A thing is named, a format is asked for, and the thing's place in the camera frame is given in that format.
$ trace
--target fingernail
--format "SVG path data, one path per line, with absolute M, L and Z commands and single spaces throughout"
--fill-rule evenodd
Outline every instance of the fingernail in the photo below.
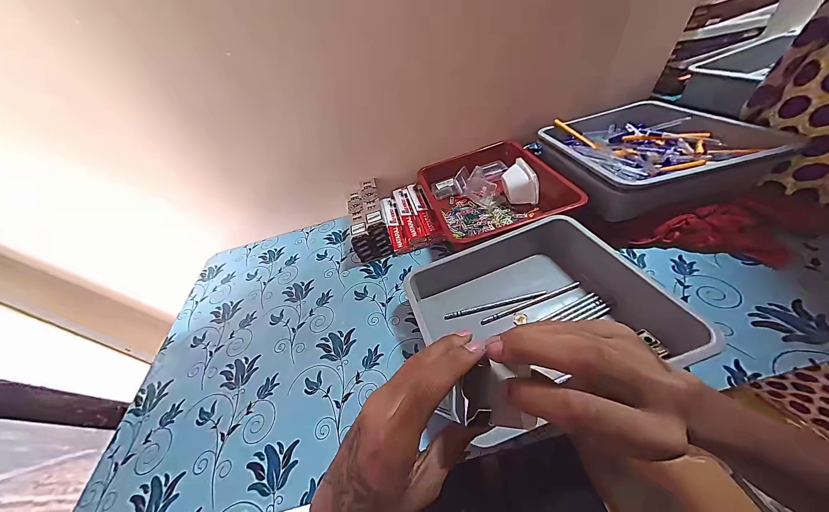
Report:
M 494 360 L 502 357 L 502 340 L 499 336 L 487 339 L 487 356 Z
M 486 340 L 472 340 L 466 343 L 465 348 L 474 352 L 483 354 L 487 350 Z

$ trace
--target wall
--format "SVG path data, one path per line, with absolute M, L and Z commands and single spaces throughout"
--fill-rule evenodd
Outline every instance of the wall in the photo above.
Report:
M 692 3 L 1 0 L 0 243 L 176 312 L 358 180 L 643 98 Z

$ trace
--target pencil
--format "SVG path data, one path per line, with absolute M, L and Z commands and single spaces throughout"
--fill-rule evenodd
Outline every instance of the pencil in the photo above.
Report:
M 595 145 L 593 142 L 591 142 L 588 137 L 586 137 L 586 136 L 582 135 L 581 133 L 575 131 L 567 123 L 563 123 L 562 121 L 560 121 L 558 119 L 554 119 L 554 125 L 556 125 L 557 128 L 572 134 L 573 137 L 578 138 L 581 142 L 584 142 L 585 144 L 589 145 L 591 147 L 591 149 L 597 149 L 597 145 Z

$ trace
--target pink wall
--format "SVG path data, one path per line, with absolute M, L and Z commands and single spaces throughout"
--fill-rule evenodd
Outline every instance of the pink wall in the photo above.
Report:
M 692 4 L 0 0 L 0 140 L 224 248 L 342 215 L 359 180 L 644 98 Z

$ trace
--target orange pen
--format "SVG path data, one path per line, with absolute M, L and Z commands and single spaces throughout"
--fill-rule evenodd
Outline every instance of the orange pen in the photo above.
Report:
M 708 163 L 706 160 L 695 160 L 694 162 L 686 162 L 684 164 L 676 164 L 676 165 L 668 165 L 667 167 L 662 167 L 660 169 L 661 172 L 671 172 L 674 170 L 683 170 L 683 169 L 692 169 L 693 167 L 701 167 L 704 164 Z

